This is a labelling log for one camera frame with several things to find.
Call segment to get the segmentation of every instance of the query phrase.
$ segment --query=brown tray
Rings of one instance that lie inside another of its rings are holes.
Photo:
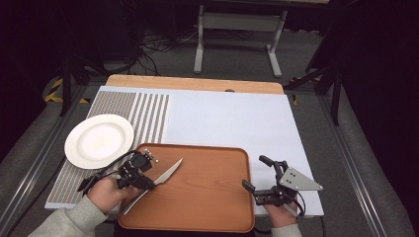
[[[242,179],[250,180],[243,149],[148,143],[137,150],[145,148],[159,161],[145,173],[152,180],[183,161],[166,183],[146,194],[127,215],[118,214],[122,227],[240,233],[253,228],[253,200],[241,186]]]

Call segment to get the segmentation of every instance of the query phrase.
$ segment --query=person's sleeve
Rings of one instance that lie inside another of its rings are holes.
[[[94,237],[96,226],[107,217],[85,196],[72,209],[56,210],[29,236]]]
[[[272,228],[272,237],[302,237],[298,224],[287,225],[279,228]]]

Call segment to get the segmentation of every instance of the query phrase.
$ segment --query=knife blade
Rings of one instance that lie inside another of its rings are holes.
[[[180,159],[178,162],[176,162],[167,171],[165,171],[159,178],[157,178],[154,181],[154,185],[159,185],[159,184],[163,184],[164,182],[166,182],[170,178],[170,176],[178,169],[178,167],[182,163],[182,160],[183,160],[183,158]],[[129,203],[124,207],[123,214],[124,215],[128,214],[129,211],[132,209],[132,207],[136,204],[136,202],[139,201],[145,194],[147,194],[148,191],[149,190],[144,190],[138,196],[136,196],[135,198],[130,200]]]

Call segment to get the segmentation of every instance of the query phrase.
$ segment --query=metal frame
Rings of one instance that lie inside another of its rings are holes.
[[[57,137],[61,134],[61,131],[63,130],[67,121],[71,117],[72,112],[74,111],[75,104],[78,104],[86,89],[86,86],[79,86],[77,88],[74,94],[72,105],[68,108],[65,116],[58,118],[58,121],[54,125],[51,134],[46,140],[37,158],[34,160],[33,165],[20,182],[18,189],[16,190],[6,209],[3,211],[0,218],[0,236],[7,236],[8,232],[11,230],[11,227],[13,226],[15,220],[18,218],[20,211],[24,207],[25,201],[37,183],[43,168],[52,155]]]
[[[385,232],[385,229],[382,226],[381,220],[379,219],[370,193],[368,192],[366,186],[364,185],[363,179],[361,178],[361,175],[358,172],[357,166],[351,155],[351,151],[349,150],[347,142],[339,126],[335,125],[334,119],[329,113],[329,103],[326,97],[317,96],[317,100],[321,110],[327,118],[327,121],[332,129],[333,136],[335,137],[336,142],[339,146],[345,170],[348,173],[352,187],[354,188],[355,194],[357,195],[358,201],[360,202],[361,208],[364,212],[364,215],[366,216],[366,220],[370,226],[372,234],[376,237],[386,237],[387,234]]]
[[[198,45],[195,55],[194,73],[200,74],[203,69],[204,57],[204,29],[243,30],[258,32],[274,32],[271,44],[266,45],[271,66],[275,77],[281,77],[282,72],[275,51],[283,31],[287,11],[281,16],[255,16],[242,14],[206,13],[204,6],[200,6],[198,16]]]

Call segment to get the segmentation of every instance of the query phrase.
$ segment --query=plate rim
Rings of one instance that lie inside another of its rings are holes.
[[[99,161],[87,161],[85,157],[83,157],[81,154],[77,152],[77,140],[79,139],[83,130],[87,130],[93,125],[103,122],[111,122],[113,124],[118,125],[125,134],[126,142],[123,143],[121,148],[115,154],[115,157],[110,156],[106,159]],[[76,167],[82,169],[100,169],[107,166],[112,161],[116,160],[118,157],[129,151],[129,149],[132,146],[133,139],[134,132],[132,124],[126,118],[113,114],[97,115],[84,119],[75,127],[73,127],[73,129],[71,129],[70,133],[68,133],[67,138],[65,139],[64,153],[67,160]]]

